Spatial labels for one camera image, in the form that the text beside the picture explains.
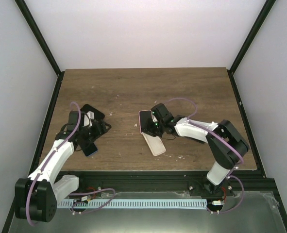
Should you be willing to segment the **white phone case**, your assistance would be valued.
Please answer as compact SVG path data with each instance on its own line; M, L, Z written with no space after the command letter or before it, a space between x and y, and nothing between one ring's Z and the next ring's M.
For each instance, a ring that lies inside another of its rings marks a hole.
M159 156L166 152L166 148L162 140L160 139L160 137L158 136L153 137L146 133L141 133L141 134L143 135L153 156Z

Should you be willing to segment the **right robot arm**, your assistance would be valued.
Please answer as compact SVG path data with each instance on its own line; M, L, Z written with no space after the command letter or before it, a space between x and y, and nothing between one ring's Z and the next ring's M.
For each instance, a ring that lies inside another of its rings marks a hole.
M211 196L221 190L221 183L236 165L243 162L244 155L250 149L248 142L228 120L220 123L201 122L191 120L188 116L174 116L163 103L150 110L139 111L138 117L140 133L153 156L166 152L161 140L165 133L209 145L215 162L202 186L205 193Z

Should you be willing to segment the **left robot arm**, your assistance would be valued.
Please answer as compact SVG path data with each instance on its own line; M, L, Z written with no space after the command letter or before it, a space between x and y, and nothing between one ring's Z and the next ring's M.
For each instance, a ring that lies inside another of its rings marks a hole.
M55 136L55 141L42 163L27 178L15 184L15 216L31 221L50 222L57 205L70 193L82 196L86 182L75 175L56 180L61 168L76 151L89 157L98 151L95 141L111 129L104 121L104 113L84 105L70 111L67 124Z

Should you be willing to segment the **black phone case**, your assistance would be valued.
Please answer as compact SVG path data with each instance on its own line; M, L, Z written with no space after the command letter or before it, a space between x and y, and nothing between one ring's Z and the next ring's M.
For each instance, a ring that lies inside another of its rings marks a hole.
M81 111L84 113L92 112L93 113L93 118L96 120L103 120L105 118L105 114L102 113L101 111L97 110L96 108L92 107L89 104L85 104L82 108Z

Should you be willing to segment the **blue-edged black phone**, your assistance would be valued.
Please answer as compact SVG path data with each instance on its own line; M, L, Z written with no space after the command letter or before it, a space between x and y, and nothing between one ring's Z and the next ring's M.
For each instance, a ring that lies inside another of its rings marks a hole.
M98 151L98 148L93 141L88 141L87 144L80 147L77 151L82 151L85 157L90 157Z

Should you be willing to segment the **black aluminium frame rail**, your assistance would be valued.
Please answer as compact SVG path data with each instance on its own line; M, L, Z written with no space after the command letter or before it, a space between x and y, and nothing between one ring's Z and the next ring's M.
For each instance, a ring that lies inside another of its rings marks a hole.
M192 196L217 197L222 189L227 193L245 191L277 192L273 178L264 177L259 171L234 171L231 178L219 187L212 188L206 180L207 172L199 171L61 171L64 175L75 175L80 179L78 192L89 187L113 188L116 192L189 192Z

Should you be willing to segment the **left black frame post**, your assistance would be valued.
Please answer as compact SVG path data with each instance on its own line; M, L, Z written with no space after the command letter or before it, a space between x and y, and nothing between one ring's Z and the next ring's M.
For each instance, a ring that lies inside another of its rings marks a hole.
M27 6L24 0L15 0L17 7L19 8L20 12L22 13L25 21L27 22L29 28L31 29L33 35L35 36L39 46L41 47L44 55L46 56L49 64L51 65L53 71L57 76L59 76L62 72L59 68L41 30L39 29L29 7Z

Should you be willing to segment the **black frame post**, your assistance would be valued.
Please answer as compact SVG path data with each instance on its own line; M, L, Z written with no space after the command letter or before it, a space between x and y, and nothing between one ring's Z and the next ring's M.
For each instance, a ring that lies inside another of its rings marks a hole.
M263 23L265 22L267 16L269 15L271 9L273 8L276 0L266 0L263 7L261 8L256 20L254 21L250 31L247 34L236 58L234 59L229 71L230 73L235 73L238 69L240 63L242 62L244 56L246 55L248 49L250 48L252 42L257 36L259 30L261 29Z
M20 12L22 13L25 21L27 22L29 28L31 29L33 35L35 36L39 46L41 47L44 55L46 56L49 64L51 65L53 71L57 76L59 76L62 72L59 68L41 30L39 29L29 7L27 6L24 0L15 0L17 7L19 8Z

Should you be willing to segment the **right black frame post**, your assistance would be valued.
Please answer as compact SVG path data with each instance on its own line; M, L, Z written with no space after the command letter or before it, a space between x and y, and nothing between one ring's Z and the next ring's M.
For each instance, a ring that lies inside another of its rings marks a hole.
M230 73L235 73L238 69L240 63L242 62L244 56L246 55L248 49L250 48L252 42L257 36L259 30L261 29L263 23L265 22L267 16L269 15L271 9L273 8L276 0L266 0L263 7L261 8L256 20L254 21L250 31L247 34L236 58L234 59L229 71Z

